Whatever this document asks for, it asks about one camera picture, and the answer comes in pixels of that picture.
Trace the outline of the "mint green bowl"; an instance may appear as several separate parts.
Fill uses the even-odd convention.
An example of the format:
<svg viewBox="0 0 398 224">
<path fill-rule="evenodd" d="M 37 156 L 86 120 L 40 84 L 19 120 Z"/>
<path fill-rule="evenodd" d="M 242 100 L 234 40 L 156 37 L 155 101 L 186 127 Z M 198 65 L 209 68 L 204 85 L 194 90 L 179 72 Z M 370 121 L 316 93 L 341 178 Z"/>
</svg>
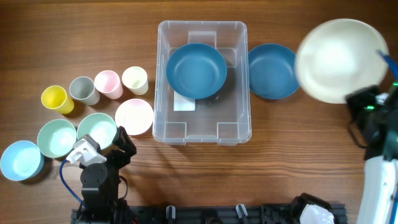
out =
<svg viewBox="0 0 398 224">
<path fill-rule="evenodd" d="M 45 124 L 37 136 L 40 152 L 49 158 L 66 156 L 76 143 L 76 129 L 65 119 L 55 119 Z"/>
<path fill-rule="evenodd" d="M 104 113 L 93 113 L 85 117 L 78 125 L 77 139 L 88 134 L 103 150 L 112 145 L 116 132 L 117 126 L 112 117 Z"/>
</svg>

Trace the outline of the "pink small bowl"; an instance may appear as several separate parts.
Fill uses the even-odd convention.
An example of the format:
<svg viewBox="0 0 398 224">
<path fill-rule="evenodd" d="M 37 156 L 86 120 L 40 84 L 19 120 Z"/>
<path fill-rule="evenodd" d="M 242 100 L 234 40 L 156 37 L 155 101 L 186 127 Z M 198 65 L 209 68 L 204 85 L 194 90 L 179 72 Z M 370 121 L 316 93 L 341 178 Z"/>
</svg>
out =
<svg viewBox="0 0 398 224">
<path fill-rule="evenodd" d="M 154 120 L 154 110 L 142 99 L 130 99 L 122 103 L 116 110 L 116 126 L 122 126 L 128 135 L 144 134 Z"/>
</svg>

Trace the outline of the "cream large bowl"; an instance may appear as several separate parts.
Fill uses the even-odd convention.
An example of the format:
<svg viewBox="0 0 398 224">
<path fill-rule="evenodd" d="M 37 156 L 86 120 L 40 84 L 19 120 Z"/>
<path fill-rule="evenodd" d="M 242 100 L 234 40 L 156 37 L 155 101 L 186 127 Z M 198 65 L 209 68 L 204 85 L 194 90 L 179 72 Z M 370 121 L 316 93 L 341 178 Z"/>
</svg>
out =
<svg viewBox="0 0 398 224">
<path fill-rule="evenodd" d="M 314 28 L 298 47 L 295 74 L 312 98 L 345 104 L 345 97 L 380 84 L 388 69 L 379 55 L 389 54 L 383 36 L 367 23 L 334 19 Z"/>
</svg>

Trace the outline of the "cream plastic cup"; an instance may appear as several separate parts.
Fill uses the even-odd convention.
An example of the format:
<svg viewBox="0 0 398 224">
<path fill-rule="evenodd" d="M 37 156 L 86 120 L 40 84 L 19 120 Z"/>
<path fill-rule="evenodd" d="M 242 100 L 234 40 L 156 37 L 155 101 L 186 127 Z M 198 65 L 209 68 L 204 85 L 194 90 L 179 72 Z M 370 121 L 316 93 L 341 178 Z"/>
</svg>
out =
<svg viewBox="0 0 398 224">
<path fill-rule="evenodd" d="M 143 95 L 149 88 L 147 72 L 138 66 L 129 67 L 123 72 L 122 83 L 135 95 Z"/>
</svg>

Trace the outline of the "grey plastic cup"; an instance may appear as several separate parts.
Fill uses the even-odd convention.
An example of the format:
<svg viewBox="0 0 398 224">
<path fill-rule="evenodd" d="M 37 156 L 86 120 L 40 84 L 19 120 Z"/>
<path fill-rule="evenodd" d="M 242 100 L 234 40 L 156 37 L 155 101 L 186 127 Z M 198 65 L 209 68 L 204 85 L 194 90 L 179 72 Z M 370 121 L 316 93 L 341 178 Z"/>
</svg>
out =
<svg viewBox="0 0 398 224">
<path fill-rule="evenodd" d="M 78 77 L 74 79 L 69 87 L 73 99 L 85 105 L 95 105 L 100 100 L 100 94 L 95 88 L 94 81 L 89 77 Z"/>
</svg>

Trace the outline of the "yellow plastic cup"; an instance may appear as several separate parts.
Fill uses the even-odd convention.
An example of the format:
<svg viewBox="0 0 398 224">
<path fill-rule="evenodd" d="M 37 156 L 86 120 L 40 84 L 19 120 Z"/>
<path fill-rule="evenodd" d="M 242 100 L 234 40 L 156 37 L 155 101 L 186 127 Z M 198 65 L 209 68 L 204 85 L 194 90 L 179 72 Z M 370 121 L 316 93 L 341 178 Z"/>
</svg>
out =
<svg viewBox="0 0 398 224">
<path fill-rule="evenodd" d="M 74 102 L 66 90 L 58 85 L 53 85 L 44 90 L 41 96 L 42 104 L 52 111 L 68 114 L 74 109 Z"/>
</svg>

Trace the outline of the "light blue bowl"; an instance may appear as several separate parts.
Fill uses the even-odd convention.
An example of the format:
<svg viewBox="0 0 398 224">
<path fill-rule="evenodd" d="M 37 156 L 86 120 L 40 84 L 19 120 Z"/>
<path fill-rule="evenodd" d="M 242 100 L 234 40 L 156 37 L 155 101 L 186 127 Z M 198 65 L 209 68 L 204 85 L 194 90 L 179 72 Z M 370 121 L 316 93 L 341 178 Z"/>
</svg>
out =
<svg viewBox="0 0 398 224">
<path fill-rule="evenodd" d="M 44 166 L 44 155 L 31 141 L 12 143 L 1 156 L 1 172 L 9 180 L 22 181 L 37 175 Z"/>
</svg>

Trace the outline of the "dark blue bowl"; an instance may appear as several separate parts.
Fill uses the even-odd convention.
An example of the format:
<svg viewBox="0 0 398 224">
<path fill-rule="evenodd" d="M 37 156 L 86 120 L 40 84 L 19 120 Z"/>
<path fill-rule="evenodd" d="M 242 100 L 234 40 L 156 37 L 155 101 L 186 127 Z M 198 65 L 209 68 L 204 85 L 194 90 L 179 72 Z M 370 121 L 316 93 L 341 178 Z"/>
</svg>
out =
<svg viewBox="0 0 398 224">
<path fill-rule="evenodd" d="M 279 100 L 294 94 L 300 88 L 294 70 L 295 58 L 294 51 L 280 44 L 262 44 L 250 50 L 251 91 L 268 100 Z"/>
<path fill-rule="evenodd" d="M 228 75 L 226 61 L 214 47 L 204 43 L 186 44 L 169 58 L 166 77 L 178 94 L 200 100 L 213 96 Z"/>
</svg>

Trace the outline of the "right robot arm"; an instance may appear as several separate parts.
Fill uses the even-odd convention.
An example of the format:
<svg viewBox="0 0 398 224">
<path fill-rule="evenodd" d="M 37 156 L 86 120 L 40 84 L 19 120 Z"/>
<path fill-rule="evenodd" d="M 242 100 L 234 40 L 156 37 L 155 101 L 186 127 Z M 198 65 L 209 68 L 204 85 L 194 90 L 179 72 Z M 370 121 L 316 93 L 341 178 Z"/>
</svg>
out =
<svg viewBox="0 0 398 224">
<path fill-rule="evenodd" d="M 358 223 L 397 223 L 397 82 L 387 93 L 376 85 L 346 96 L 348 132 L 365 150 L 364 190 Z"/>
</svg>

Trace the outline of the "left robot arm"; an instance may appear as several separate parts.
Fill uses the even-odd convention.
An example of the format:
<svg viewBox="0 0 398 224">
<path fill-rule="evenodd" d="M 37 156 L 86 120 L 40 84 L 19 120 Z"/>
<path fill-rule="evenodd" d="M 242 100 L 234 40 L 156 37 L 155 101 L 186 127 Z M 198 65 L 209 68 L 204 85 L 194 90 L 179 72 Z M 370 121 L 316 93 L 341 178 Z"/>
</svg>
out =
<svg viewBox="0 0 398 224">
<path fill-rule="evenodd" d="M 124 127 L 120 126 L 112 143 L 117 147 L 105 155 L 106 161 L 81 166 L 83 201 L 74 211 L 72 223 L 137 223 L 125 196 L 118 196 L 118 187 L 126 178 L 119 170 L 137 153 Z"/>
</svg>

